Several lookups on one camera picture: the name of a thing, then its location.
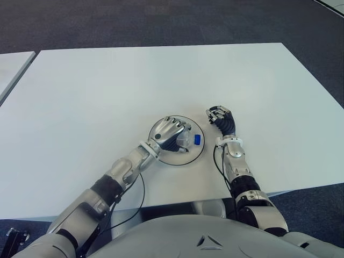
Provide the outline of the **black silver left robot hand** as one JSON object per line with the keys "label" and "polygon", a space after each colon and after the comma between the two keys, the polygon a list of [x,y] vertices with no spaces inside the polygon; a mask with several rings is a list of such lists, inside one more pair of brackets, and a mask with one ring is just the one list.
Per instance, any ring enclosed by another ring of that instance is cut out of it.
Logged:
{"label": "black silver left robot hand", "polygon": [[177,144],[177,138],[187,130],[191,130],[190,124],[183,120],[166,116],[152,127],[147,144],[157,153],[160,151],[179,152],[183,147]]}

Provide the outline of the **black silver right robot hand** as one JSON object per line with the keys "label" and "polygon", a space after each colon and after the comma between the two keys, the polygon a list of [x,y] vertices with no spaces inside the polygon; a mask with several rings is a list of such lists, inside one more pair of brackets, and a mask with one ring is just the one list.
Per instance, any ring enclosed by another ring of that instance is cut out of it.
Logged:
{"label": "black silver right robot hand", "polygon": [[231,111],[221,105],[206,110],[210,124],[214,124],[222,136],[236,135],[235,121]]}

